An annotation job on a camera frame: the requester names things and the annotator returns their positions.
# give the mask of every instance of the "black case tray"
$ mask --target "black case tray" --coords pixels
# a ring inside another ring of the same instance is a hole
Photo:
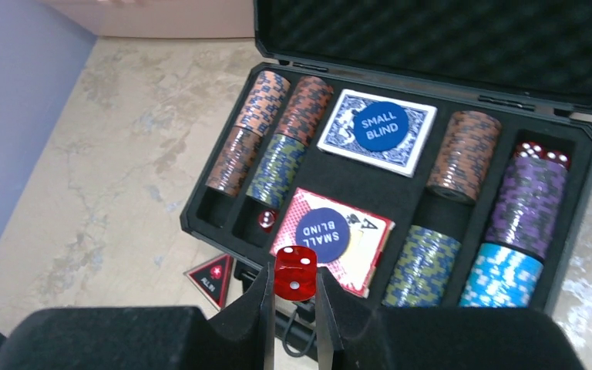
[[[266,207],[245,196],[260,161],[255,160],[237,198],[228,197],[205,185],[207,175],[233,126],[237,113],[261,70],[271,70],[281,74],[292,82],[292,86],[296,85],[301,76],[319,76],[335,89],[326,114],[317,128],[312,144],[308,147],[304,161],[294,179],[288,199],[280,209],[276,224],[280,224],[296,187],[311,190],[395,221],[396,226],[385,245],[371,282],[369,296],[356,298],[370,308],[377,308],[381,304],[382,295],[401,252],[407,231],[412,224],[436,230],[462,241],[462,248],[457,255],[442,300],[442,305],[457,305],[473,259],[483,241],[497,190],[515,145],[521,140],[533,140],[549,148],[568,153],[572,162],[553,242],[547,251],[543,272],[530,300],[531,308],[552,312],[592,187],[592,123],[566,117],[539,114],[471,99],[437,96],[402,87],[336,76],[329,72],[261,63],[251,70],[227,124],[180,216],[184,231],[232,254],[244,264],[258,270],[274,258],[269,254],[269,249],[278,227],[274,227],[270,234],[264,233],[257,225],[257,216]],[[343,89],[353,89],[438,108],[414,177],[403,177],[377,167],[324,153],[316,147],[318,137]],[[489,172],[483,182],[479,199],[473,207],[442,199],[428,193],[425,189],[450,116],[461,110],[478,110],[497,118],[503,124]],[[263,155],[269,142],[268,138],[272,134],[273,130],[270,130],[264,138],[258,159]]]

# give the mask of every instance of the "red die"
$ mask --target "red die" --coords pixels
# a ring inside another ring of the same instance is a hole
[[[523,141],[516,146],[514,150],[514,156],[531,156],[532,158],[543,158],[546,155],[546,149],[533,142]]]
[[[543,158],[545,160],[549,160],[551,162],[559,163],[563,166],[563,168],[565,168],[567,170],[568,170],[568,167],[570,166],[569,156],[567,156],[566,154],[561,153],[560,151],[557,151],[557,150],[548,151],[548,153],[546,153],[546,155],[543,156]]]
[[[276,253],[275,294],[288,301],[306,301],[316,293],[316,252],[298,245]]]
[[[262,212],[259,217],[257,217],[257,223],[260,225],[262,230],[270,233],[271,229],[274,228],[276,218],[278,218],[278,212],[275,210],[266,210]]]

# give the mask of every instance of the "beige floor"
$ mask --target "beige floor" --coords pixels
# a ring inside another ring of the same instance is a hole
[[[215,312],[182,272],[219,252],[178,215],[260,61],[249,41],[98,41],[0,240],[1,331],[48,306]],[[592,199],[554,318],[592,368]]]

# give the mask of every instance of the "poker chip stack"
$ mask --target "poker chip stack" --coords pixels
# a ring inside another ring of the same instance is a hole
[[[382,304],[388,307],[439,305],[460,247],[451,237],[412,225]]]
[[[514,158],[507,167],[485,241],[544,259],[553,238],[567,170],[539,158]]]
[[[207,178],[209,187],[237,196],[289,86],[277,73],[260,72]]]
[[[496,244],[484,243],[459,302],[464,307],[526,307],[543,265]]]
[[[280,208],[331,97],[332,87],[318,77],[298,81],[246,195]]]
[[[512,159],[459,305],[527,306],[552,241],[566,175],[561,162]]]
[[[500,130],[500,122],[485,113],[453,113],[428,179],[428,189],[450,200],[474,204]]]

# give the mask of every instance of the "playing card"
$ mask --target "playing card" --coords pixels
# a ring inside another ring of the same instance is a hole
[[[353,130],[353,117],[376,102],[391,102],[401,106],[409,119],[409,131],[405,135],[405,139],[395,148],[382,152],[370,151],[361,146],[356,140]],[[344,89],[341,91],[317,147],[325,152],[412,177],[423,146],[428,139],[436,111],[437,108],[434,106]]]
[[[331,209],[345,219],[349,239],[348,246],[339,258],[329,263],[319,263],[318,266],[326,266],[347,291],[366,297],[378,257],[389,232],[395,226],[389,219],[297,188],[271,247],[271,253],[275,255],[281,248],[299,245],[296,236],[299,222],[311,210],[321,208]]]

